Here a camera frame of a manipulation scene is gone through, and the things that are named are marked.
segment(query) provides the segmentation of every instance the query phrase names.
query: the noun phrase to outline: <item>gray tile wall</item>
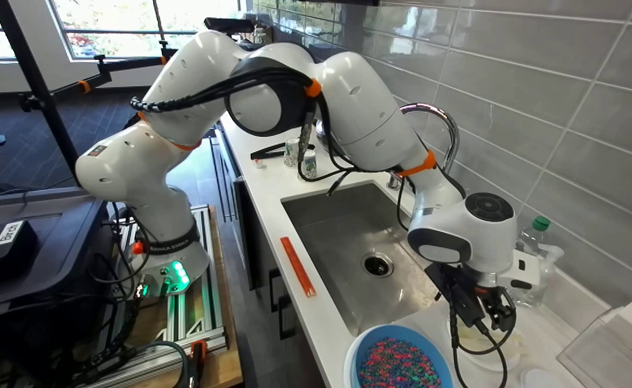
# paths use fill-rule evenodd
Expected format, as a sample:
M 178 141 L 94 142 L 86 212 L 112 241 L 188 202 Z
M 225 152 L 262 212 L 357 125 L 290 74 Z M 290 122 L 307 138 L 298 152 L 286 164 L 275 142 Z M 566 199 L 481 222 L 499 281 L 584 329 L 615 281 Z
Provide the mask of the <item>gray tile wall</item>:
M 566 250 L 558 266 L 609 303 L 632 300 L 632 0 L 257 8 L 305 42 L 328 21 L 320 37 L 362 52 L 397 99 L 448 109 L 452 174 L 505 194 L 522 225 L 545 214 Z

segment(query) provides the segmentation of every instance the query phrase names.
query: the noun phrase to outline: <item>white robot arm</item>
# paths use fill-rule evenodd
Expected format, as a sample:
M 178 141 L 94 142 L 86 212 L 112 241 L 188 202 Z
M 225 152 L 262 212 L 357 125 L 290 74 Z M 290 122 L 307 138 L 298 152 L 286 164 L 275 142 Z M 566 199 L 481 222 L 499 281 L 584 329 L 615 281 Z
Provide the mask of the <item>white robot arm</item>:
M 181 262 L 190 281 L 206 267 L 188 201 L 166 187 L 163 176 L 223 109 L 242 130 L 272 135 L 303 125 L 319 108 L 348 161 L 362 171 L 394 171 L 414 184 L 407 241 L 421 257 L 468 267 L 481 287 L 493 287 L 495 274 L 511 266 L 516 218 L 508 202 L 491 194 L 464 199 L 357 54 L 312 62 L 289 42 L 247 54 L 220 32 L 199 32 L 170 59 L 137 108 L 142 121 L 96 142 L 76 171 L 82 187 L 123 201 L 146 231 L 151 261 L 145 274 L 158 289 L 170 282 L 170 262 Z

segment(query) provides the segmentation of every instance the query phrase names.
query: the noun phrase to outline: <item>stainless steel sink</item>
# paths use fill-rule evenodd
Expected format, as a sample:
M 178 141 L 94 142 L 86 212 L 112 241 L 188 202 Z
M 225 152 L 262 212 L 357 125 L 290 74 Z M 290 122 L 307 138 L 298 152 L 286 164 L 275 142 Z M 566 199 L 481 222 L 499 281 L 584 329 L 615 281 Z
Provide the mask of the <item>stainless steel sink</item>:
M 394 202 L 372 184 L 282 202 L 351 335 L 434 302 Z

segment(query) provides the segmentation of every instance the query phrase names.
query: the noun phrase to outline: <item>white countertop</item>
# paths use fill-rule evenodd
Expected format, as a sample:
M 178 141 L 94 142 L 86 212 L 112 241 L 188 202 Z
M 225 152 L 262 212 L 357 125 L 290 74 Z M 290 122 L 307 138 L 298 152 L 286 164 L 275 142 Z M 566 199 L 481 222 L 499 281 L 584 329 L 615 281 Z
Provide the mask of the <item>white countertop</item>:
M 303 335 L 311 343 L 312 355 L 319 363 L 319 370 L 323 374 L 323 382 L 328 385 L 343 385 L 343 365 L 348 345 L 354 343 L 354 335 L 348 335 L 343 317 L 337 311 L 333 300 L 329 298 L 326 282 L 316 274 L 316 267 L 312 259 L 307 257 L 301 239 L 298 236 L 296 227 L 290 225 L 282 201 L 285 199 L 298 199 L 298 197 L 311 197 L 326 192 L 331 180 L 326 178 L 316 184 L 301 180 L 296 173 L 296 167 L 286 167 L 279 158 L 251 161 L 249 152 L 258 151 L 262 147 L 293 141 L 298 138 L 298 132 L 286 132 L 279 135 L 269 138 L 255 138 L 245 132 L 242 132 L 229 114 L 222 116 L 222 125 L 225 132 L 225 138 L 231 142 L 233 155 L 242 167 L 243 180 L 247 185 L 249 199 L 255 202 L 257 216 L 261 220 L 262 233 L 269 241 L 269 247 L 273 252 L 273 261 L 279 269 L 279 276 L 285 281 L 285 287 L 289 289 L 290 302 L 296 305 L 296 312 L 300 317 L 300 323 L 303 328 Z M 329 161 L 323 152 L 323 149 L 316 149 L 316 173 L 323 174 L 331 171 Z M 385 187 L 388 174 L 348 174 L 343 184 L 343 187 L 351 184 L 372 180 L 385 192 L 391 199 L 397 197 L 397 192 Z M 412 204 L 410 194 L 403 199 L 403 210 L 407 212 Z M 305 298 L 290 266 L 289 257 L 285 255 L 279 246 L 279 236 L 289 236 L 312 287 L 314 298 Z M 451 352 L 448 352 L 448 332 L 447 332 L 447 303 L 437 302 L 426 311 L 421 311 L 416 314 L 410 314 L 401 318 L 399 323 L 414 328 L 422 332 L 426 338 L 430 338 L 439 352 L 444 354 L 444 359 L 452 372 L 451 366 Z M 522 311 L 517 317 L 517 338 L 522 343 L 522 363 L 508 372 L 508 385 L 517 385 L 517 374 L 522 369 L 527 366 L 543 366 L 558 374 L 561 385 L 580 385 L 556 359 L 554 355 L 575 336 L 575 329 L 572 329 L 566 323 L 562 323 L 554 312 L 550 311 Z M 471 366 L 470 359 L 458 358 L 462 372 L 468 385 L 498 385 L 499 372 L 486 372 L 485 369 Z

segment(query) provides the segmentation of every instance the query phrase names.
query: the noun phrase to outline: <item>sink drain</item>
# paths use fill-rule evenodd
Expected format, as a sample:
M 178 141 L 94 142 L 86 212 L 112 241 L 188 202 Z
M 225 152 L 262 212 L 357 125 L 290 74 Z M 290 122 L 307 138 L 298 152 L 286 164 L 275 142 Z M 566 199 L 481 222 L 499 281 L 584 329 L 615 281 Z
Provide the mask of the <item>sink drain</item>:
M 362 261 L 365 269 L 372 276 L 391 276 L 394 272 L 394 262 L 388 257 L 371 255 Z

